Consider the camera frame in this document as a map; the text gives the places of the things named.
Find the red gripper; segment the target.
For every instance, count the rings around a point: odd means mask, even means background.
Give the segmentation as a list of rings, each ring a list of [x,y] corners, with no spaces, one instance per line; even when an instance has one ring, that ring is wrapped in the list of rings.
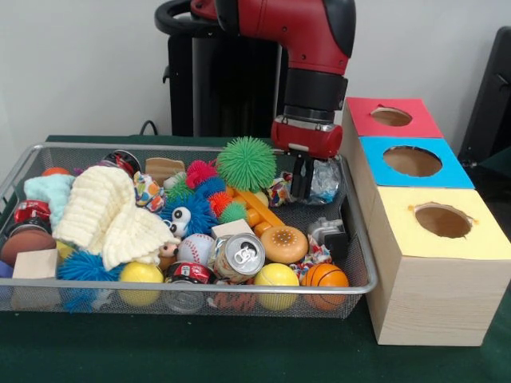
[[[277,148],[284,151],[305,152],[313,158],[327,160],[338,154],[343,128],[337,124],[275,119],[271,127],[271,139]],[[291,195],[294,198],[309,198],[313,175],[314,160],[297,156],[291,182]]]

